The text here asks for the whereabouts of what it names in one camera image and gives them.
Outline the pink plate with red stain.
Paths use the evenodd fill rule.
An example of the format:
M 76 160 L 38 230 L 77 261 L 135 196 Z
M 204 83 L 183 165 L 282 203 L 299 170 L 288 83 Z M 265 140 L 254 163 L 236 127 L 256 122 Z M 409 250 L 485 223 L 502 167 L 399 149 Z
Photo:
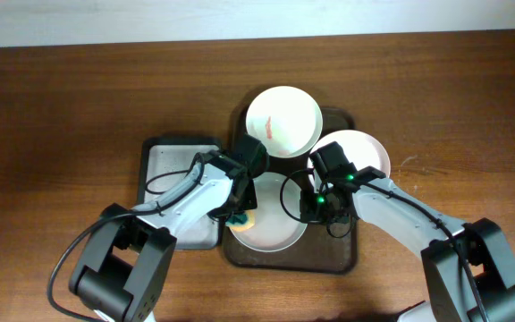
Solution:
M 325 135 L 311 149 L 316 152 L 330 143 L 338 143 L 349 163 L 359 171 L 372 166 L 387 178 L 391 175 L 391 160 L 384 146 L 374 137 L 362 131 L 341 130 Z

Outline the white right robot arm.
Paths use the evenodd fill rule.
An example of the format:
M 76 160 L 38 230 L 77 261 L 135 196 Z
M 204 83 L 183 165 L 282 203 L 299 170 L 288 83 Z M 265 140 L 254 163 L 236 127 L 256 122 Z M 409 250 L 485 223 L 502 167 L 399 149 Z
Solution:
M 447 216 L 383 172 L 341 168 L 326 178 L 356 219 L 392 236 L 423 265 L 429 298 L 396 321 L 515 321 L 515 256 L 502 229 L 482 218 Z

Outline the pale green plate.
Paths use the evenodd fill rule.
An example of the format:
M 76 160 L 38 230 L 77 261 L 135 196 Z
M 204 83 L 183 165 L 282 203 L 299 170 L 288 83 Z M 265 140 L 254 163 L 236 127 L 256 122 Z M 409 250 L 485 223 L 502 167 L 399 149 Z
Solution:
M 286 177 L 267 172 L 254 180 L 257 208 L 250 210 L 250 228 L 230 229 L 245 247 L 260 252 L 276 252 L 292 246 L 306 231 L 307 224 L 287 216 L 279 200 Z

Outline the green yellow sponge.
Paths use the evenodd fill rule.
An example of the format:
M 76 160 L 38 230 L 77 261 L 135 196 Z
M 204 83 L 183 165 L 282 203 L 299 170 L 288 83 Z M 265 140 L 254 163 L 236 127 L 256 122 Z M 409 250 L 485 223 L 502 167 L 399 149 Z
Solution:
M 244 232 L 255 225 L 256 219 L 252 210 L 231 215 L 225 225 L 235 232 Z

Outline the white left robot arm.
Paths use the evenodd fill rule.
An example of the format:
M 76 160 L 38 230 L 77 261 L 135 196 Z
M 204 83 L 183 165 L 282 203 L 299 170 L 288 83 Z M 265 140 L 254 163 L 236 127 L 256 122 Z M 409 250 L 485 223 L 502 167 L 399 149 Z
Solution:
M 253 179 L 265 153 L 210 150 L 194 156 L 173 187 L 134 208 L 107 207 L 74 245 L 72 294 L 97 321 L 151 321 L 179 233 L 204 216 L 223 220 L 257 206 Z

